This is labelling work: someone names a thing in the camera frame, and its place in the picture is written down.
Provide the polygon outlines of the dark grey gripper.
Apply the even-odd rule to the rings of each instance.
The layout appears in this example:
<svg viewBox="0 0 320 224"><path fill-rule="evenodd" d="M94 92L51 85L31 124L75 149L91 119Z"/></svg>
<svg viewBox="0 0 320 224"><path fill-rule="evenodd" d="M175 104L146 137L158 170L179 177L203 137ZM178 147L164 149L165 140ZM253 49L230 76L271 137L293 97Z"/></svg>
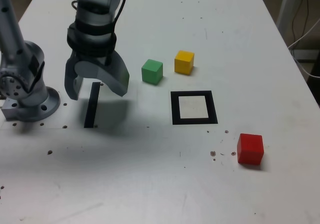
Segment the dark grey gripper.
<svg viewBox="0 0 320 224"><path fill-rule="evenodd" d="M78 100L83 78L98 79L119 96L128 91L129 72L121 56L113 51L107 57L72 52L65 65L64 87L72 100Z"/></svg>

